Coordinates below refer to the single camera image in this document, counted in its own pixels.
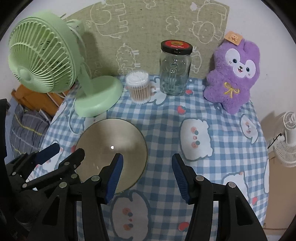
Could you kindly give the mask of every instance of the fan base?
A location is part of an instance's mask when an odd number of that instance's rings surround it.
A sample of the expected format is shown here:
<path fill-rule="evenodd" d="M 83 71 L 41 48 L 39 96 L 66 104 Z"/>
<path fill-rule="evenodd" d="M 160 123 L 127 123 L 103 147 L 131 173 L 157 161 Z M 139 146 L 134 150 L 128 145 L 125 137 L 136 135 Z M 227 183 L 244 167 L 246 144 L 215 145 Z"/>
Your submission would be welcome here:
<path fill-rule="evenodd" d="M 113 76 L 100 76 L 91 80 L 93 94 L 87 96 L 79 89 L 74 105 L 75 112 L 82 117 L 97 116 L 110 109 L 121 97 L 123 85 Z"/>

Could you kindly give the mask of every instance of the plush toy arm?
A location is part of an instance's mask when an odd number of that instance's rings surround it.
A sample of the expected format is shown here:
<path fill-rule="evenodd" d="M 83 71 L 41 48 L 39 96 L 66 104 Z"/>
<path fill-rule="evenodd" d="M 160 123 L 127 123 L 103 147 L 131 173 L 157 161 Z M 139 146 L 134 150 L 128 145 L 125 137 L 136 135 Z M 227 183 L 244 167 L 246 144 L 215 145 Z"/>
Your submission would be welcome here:
<path fill-rule="evenodd" d="M 207 75 L 207 82 L 209 85 L 220 83 L 223 81 L 223 79 L 225 79 L 224 76 L 215 69 Z"/>

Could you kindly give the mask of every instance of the toy tag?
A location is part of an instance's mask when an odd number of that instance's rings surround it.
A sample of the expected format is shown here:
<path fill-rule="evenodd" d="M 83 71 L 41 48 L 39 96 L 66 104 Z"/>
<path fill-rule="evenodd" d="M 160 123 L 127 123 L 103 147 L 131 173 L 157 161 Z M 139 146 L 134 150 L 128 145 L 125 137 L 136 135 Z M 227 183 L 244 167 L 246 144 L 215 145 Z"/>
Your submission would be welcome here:
<path fill-rule="evenodd" d="M 231 43 L 235 44 L 235 45 L 239 45 L 239 43 L 243 39 L 243 37 L 240 34 L 237 34 L 237 33 L 232 32 L 232 31 L 229 31 L 225 35 L 224 38 L 227 39 L 228 41 L 230 41 Z"/>

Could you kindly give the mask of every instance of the embroidered yellow ribbon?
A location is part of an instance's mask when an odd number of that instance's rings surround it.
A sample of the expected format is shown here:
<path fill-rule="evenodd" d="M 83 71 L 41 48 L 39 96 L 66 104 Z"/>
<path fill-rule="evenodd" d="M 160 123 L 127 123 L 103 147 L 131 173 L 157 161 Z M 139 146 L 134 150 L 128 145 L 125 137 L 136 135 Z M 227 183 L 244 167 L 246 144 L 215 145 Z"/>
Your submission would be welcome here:
<path fill-rule="evenodd" d="M 235 93 L 235 94 L 238 94 L 239 93 L 239 89 L 235 89 L 235 88 L 233 88 L 232 86 L 231 86 L 231 84 L 229 84 L 229 83 L 227 83 L 227 82 L 225 82 L 224 83 L 224 86 L 225 86 L 225 88 L 227 88 L 228 89 L 228 91 L 226 91 L 226 92 L 224 92 L 224 94 L 229 94 L 230 93 L 230 98 L 232 98 L 233 97 L 233 92 Z"/>

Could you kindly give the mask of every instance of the tablecloth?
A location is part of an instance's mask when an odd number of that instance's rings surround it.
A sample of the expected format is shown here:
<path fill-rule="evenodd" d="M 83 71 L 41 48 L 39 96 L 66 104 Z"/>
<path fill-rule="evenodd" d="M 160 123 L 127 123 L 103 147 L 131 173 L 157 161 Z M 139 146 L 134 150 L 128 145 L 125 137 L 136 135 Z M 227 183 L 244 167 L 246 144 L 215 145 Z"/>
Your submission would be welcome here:
<path fill-rule="evenodd" d="M 119 79 L 124 84 L 124 77 Z M 92 123 L 121 118 L 142 132 L 149 156 L 139 181 L 115 195 L 108 205 L 102 205 L 110 240 L 185 239 L 193 206 L 185 203 L 178 190 L 171 167 L 171 157 L 175 153 L 180 153 L 196 174 L 211 182 L 235 182 L 263 224 L 269 192 L 269 162 L 252 102 L 230 115 L 221 104 L 203 98 L 205 80 L 190 78 L 183 96 L 160 92 L 158 76 L 150 76 L 150 80 L 152 98 L 149 103 L 134 104 L 124 91 L 113 107 L 95 118 L 79 117 L 75 113 L 76 85 L 57 111 L 41 147 L 57 142 L 60 152 L 37 166 L 30 178 L 56 169 L 75 150 L 80 135 Z M 218 203 L 213 205 L 210 240 L 215 240 L 218 222 Z M 78 237 L 84 240 L 80 203 L 77 215 Z"/>

